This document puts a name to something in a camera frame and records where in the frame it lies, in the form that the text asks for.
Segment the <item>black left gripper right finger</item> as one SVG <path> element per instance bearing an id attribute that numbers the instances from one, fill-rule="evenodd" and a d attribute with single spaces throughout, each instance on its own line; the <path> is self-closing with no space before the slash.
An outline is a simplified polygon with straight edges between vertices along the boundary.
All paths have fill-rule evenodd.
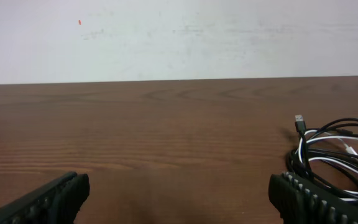
<path id="1" fill-rule="evenodd" d="M 358 208 L 292 172 L 270 176 L 268 197 L 286 224 L 358 224 Z"/>

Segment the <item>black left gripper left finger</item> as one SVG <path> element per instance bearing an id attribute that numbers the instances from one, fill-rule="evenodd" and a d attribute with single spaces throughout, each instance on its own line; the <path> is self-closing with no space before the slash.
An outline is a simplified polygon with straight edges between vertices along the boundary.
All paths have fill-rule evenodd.
<path id="1" fill-rule="evenodd" d="M 73 224 L 90 194 L 87 174 L 68 172 L 0 208 L 0 224 Z"/>

